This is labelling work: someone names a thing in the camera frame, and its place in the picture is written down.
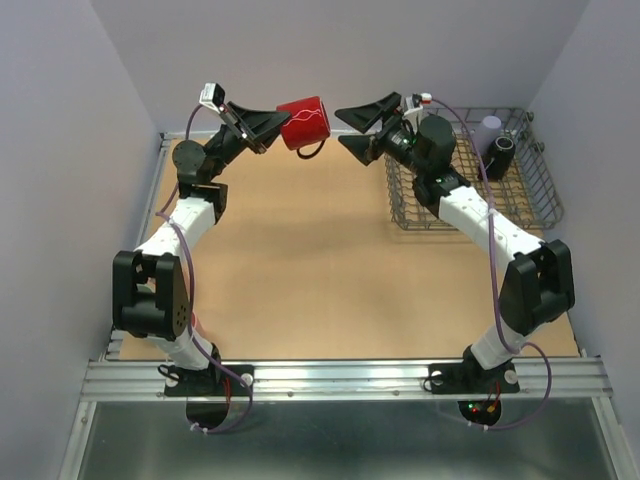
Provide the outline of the red mug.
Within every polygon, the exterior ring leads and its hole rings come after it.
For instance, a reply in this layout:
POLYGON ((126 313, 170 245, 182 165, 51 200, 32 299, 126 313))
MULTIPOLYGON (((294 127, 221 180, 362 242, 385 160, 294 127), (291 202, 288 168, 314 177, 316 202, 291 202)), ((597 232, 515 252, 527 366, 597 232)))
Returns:
POLYGON ((290 114, 281 127, 281 137, 290 151, 303 160, 310 160, 322 150, 331 135, 328 115, 319 96, 307 97, 276 107, 290 114))

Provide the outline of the lavender plastic cup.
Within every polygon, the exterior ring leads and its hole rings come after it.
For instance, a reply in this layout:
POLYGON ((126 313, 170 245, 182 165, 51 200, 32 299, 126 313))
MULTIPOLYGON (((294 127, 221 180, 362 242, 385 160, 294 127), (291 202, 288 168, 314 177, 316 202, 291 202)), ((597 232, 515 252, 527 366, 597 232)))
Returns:
POLYGON ((491 143, 501 135, 502 121, 495 115, 485 116, 475 128, 472 139, 481 155, 484 155, 491 143))

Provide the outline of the black mug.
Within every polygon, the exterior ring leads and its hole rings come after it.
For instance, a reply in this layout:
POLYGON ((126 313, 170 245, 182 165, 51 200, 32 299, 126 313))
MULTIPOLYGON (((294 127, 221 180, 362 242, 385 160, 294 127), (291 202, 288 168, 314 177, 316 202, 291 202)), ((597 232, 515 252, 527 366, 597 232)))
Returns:
POLYGON ((508 136, 493 140, 482 157, 484 170, 489 181, 499 181, 506 174, 515 156, 515 143, 508 136))

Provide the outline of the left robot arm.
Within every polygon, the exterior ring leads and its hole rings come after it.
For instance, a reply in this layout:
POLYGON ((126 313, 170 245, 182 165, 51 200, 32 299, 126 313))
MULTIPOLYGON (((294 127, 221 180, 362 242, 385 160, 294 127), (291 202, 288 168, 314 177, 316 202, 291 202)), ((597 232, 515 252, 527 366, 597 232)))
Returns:
POLYGON ((162 225, 141 245, 116 254, 112 263, 112 321, 116 330, 148 339, 174 365, 188 371, 199 393, 215 392, 223 371, 215 347, 193 325, 195 268, 191 251, 219 223, 228 187, 216 177, 245 150, 262 154, 280 135, 286 111, 208 103, 223 123, 201 144, 185 138, 173 149, 177 200, 158 212, 162 225))

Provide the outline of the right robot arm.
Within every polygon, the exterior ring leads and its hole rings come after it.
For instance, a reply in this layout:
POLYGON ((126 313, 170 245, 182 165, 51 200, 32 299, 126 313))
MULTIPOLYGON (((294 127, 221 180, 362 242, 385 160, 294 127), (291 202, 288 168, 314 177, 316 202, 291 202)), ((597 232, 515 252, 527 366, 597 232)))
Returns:
POLYGON ((494 322, 457 364, 438 368, 432 391, 482 390, 503 380, 509 362, 531 336, 575 305, 569 247, 545 242, 499 213, 491 193, 481 195, 453 165, 457 138, 450 121, 428 114, 413 124, 393 92, 361 106, 336 110, 355 129, 339 142, 363 165, 387 156, 413 175, 418 203, 488 253, 494 322))

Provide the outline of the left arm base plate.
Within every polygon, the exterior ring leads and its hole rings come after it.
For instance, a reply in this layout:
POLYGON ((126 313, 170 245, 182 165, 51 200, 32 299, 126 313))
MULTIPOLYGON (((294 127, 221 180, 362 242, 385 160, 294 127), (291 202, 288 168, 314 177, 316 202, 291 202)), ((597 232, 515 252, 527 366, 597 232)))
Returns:
POLYGON ((204 370, 188 370, 173 364, 161 364, 158 373, 164 378, 166 397, 233 397, 247 394, 254 381, 254 367, 240 364, 229 373, 210 364, 204 370))

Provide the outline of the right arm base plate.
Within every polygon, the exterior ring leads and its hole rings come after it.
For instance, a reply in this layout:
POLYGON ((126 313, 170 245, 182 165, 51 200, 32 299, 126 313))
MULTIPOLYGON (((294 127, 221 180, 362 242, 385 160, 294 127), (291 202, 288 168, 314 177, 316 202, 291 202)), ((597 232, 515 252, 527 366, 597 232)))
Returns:
POLYGON ((489 393, 518 393, 520 386, 512 362, 484 370, 472 361, 434 363, 422 381, 425 391, 435 395, 484 395, 489 393))

